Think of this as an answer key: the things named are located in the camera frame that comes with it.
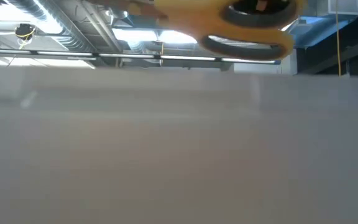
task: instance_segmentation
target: ceiling fixture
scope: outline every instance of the ceiling fixture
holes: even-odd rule
[[[161,59],[215,61],[214,57],[192,57],[192,56],[174,56],[174,55],[161,55]]]
[[[263,63],[263,64],[275,64],[276,61],[258,61],[258,60],[246,60],[238,58],[222,58],[223,62],[233,62],[233,63]]]
[[[137,29],[113,29],[114,35],[119,40],[141,42],[141,41],[161,41],[168,44],[197,44],[197,41],[189,35],[174,30],[166,30],[157,37],[153,30]]]
[[[158,40],[168,44],[197,44],[196,39],[174,30],[163,31]]]
[[[100,57],[121,57],[121,58],[154,58],[153,55],[139,55],[139,54],[100,54]]]
[[[157,35],[152,30],[137,30],[137,29],[113,29],[114,35],[118,40],[125,41],[156,41]]]
[[[29,50],[10,50],[10,49],[0,49],[0,54],[21,54],[27,55],[31,54]]]
[[[92,56],[92,53],[82,53],[82,52],[46,52],[38,51],[40,55],[61,55],[61,56]]]

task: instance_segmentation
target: white surface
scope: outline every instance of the white surface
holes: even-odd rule
[[[0,69],[0,223],[358,223],[358,79]]]

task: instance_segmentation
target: metal duct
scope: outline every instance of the metal duct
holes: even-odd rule
[[[53,39],[66,47],[69,51],[94,52],[96,50],[88,39],[74,26],[72,21],[54,3],[48,0],[5,0],[24,13],[31,14],[40,22],[56,24],[63,28],[61,35],[66,37],[54,37]]]
[[[135,26],[134,23],[132,22],[131,18],[129,17],[127,11],[122,11],[119,9],[112,9],[112,8],[109,8],[109,10],[110,10],[110,15],[111,15],[111,22],[110,22],[111,26],[118,20],[125,22],[126,24],[130,25],[131,27]]]
[[[132,52],[135,54],[147,54],[147,55],[155,55],[157,52],[149,50],[146,48],[143,42],[139,41],[128,41],[129,48],[131,48]],[[160,60],[155,59],[144,59],[150,63],[160,63]]]

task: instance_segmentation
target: yellow scissor handle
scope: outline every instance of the yellow scissor handle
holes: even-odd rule
[[[186,33],[213,52],[249,60],[276,60],[293,50],[292,36],[279,28],[298,17],[303,0],[291,1],[277,15],[244,15],[230,12],[233,0],[155,0],[155,7],[167,15],[160,26]],[[269,49],[250,49],[223,44],[216,36],[241,42],[272,45]]]

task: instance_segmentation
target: scissors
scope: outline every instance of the scissors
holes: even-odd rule
[[[152,16],[158,25],[195,38],[200,46],[229,57],[247,60],[278,60],[292,53],[293,38],[281,28],[294,21],[304,0],[155,0],[153,4],[125,0],[91,0],[127,10],[130,14]],[[281,11],[247,14],[234,9],[241,2],[288,1]],[[265,44],[257,49],[225,44],[219,39]]]

